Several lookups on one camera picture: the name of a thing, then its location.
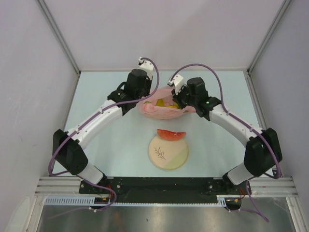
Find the pink plastic bag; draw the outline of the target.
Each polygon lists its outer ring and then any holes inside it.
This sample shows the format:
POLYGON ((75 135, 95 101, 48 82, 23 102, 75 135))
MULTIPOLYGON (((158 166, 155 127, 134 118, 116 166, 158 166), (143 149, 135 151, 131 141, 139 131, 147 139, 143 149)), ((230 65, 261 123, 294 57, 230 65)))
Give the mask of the pink plastic bag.
POLYGON ((175 103, 172 100, 171 91, 172 89, 170 87, 159 88, 152 97, 142 100, 137 104, 139 112, 143 116, 159 120, 174 119, 188 113, 196 112, 191 106, 186 106, 183 109, 167 108, 168 105, 173 105, 175 103), (155 105, 158 99, 164 100, 165 107, 155 105))

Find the red watermelon slice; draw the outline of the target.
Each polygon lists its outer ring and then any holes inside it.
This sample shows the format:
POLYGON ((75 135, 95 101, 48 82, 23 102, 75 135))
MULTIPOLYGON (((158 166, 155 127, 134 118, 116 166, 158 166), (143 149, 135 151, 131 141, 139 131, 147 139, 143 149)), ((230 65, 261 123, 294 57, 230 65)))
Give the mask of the red watermelon slice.
POLYGON ((157 129, 157 135, 166 141, 178 141, 186 136, 186 132, 174 132, 169 130, 157 129))

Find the round cream plate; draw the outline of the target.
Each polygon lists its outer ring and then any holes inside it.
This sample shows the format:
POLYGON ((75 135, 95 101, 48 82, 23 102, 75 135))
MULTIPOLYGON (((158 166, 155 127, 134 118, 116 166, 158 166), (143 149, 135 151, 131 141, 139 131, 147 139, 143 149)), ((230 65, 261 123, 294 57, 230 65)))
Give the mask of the round cream plate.
POLYGON ((149 144, 148 156, 155 167, 165 171, 174 171, 188 161, 189 146, 185 139, 168 141, 157 135, 149 144))

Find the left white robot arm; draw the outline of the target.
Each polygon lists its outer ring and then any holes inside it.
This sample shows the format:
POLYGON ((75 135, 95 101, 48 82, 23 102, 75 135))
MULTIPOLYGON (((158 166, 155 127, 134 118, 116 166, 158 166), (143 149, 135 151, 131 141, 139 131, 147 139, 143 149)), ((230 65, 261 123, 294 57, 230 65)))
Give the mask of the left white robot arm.
POLYGON ((102 193, 106 187, 105 174, 88 160, 84 150, 110 123, 124 116, 137 103, 150 94, 152 68, 133 69, 104 104, 89 118, 69 131, 57 130, 53 136, 53 160, 65 168, 66 173, 90 182, 90 188, 102 193))

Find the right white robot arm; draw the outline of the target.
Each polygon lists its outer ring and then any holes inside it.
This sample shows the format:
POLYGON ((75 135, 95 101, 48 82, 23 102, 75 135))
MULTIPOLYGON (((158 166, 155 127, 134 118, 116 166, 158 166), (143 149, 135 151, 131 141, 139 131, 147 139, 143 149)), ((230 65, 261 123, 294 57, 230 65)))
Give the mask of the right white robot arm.
POLYGON ((181 75, 176 75, 169 79, 168 85, 173 101, 182 109, 193 107, 200 117, 221 126, 244 145, 244 161, 224 175, 226 193, 234 194, 242 182, 265 174, 282 161, 277 133, 272 128, 254 127, 225 110, 220 99, 208 95, 202 78, 184 81, 181 75))

